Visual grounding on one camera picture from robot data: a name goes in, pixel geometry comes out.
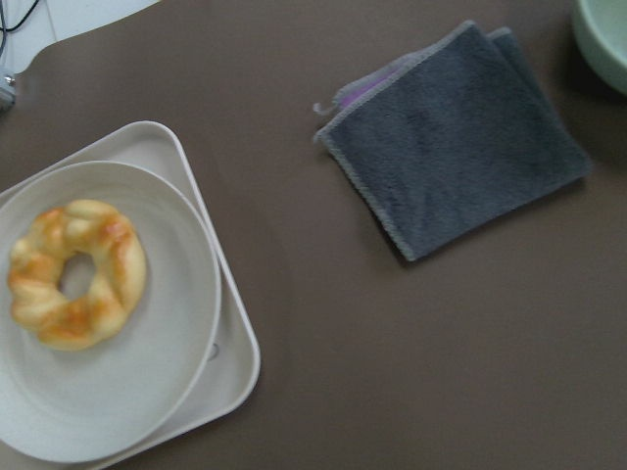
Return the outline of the white round plate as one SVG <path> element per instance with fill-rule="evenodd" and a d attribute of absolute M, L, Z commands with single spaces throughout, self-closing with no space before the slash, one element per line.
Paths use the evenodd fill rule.
<path fill-rule="evenodd" d="M 1 209 L 8 253 L 34 218 L 75 199 L 115 206 L 148 262 L 143 298 L 113 338 L 80 352 L 42 345 L 1 293 L 1 439 L 55 462 L 102 458 L 159 428 L 197 381 L 217 332 L 220 274 L 207 228 L 160 176 L 130 164 L 72 164 L 34 179 Z"/>

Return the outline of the yellow twisted donut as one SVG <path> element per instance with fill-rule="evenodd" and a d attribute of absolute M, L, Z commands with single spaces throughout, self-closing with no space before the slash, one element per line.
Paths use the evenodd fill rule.
<path fill-rule="evenodd" d="M 60 290 L 66 264 L 91 257 L 86 292 L 69 299 Z M 11 315 L 43 345 L 75 352 L 108 340 L 140 302 L 147 261 L 134 225 L 114 206 L 74 200 L 39 214 L 10 252 L 7 284 Z"/>

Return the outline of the green bowl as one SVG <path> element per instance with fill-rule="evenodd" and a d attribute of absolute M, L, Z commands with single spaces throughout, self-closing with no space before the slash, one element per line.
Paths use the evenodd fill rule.
<path fill-rule="evenodd" d="M 626 2 L 575 1 L 571 22 L 584 60 L 604 83 L 626 95 Z"/>

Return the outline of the grey folded cloth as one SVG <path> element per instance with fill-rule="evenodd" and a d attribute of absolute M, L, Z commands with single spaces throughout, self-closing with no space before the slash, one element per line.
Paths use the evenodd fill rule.
<path fill-rule="evenodd" d="M 584 176 L 512 31 L 467 21 L 345 85 L 316 135 L 405 259 Z"/>

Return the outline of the cream rabbit tray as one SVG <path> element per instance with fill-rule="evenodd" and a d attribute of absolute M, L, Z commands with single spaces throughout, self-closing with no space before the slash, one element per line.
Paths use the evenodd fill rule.
<path fill-rule="evenodd" d="M 36 459 L 2 444 L 3 469 L 105 469 L 232 412 L 251 394 L 259 378 L 261 354 L 255 332 L 178 137 L 160 123 L 133 122 L 51 164 L 35 176 L 72 163 L 96 160 L 133 164 L 160 175 L 185 195 L 204 219 L 222 275 L 222 307 L 214 346 L 198 382 L 180 408 L 142 442 L 107 458 L 77 464 Z M 2 191 L 1 203 L 6 204 L 35 176 Z"/>

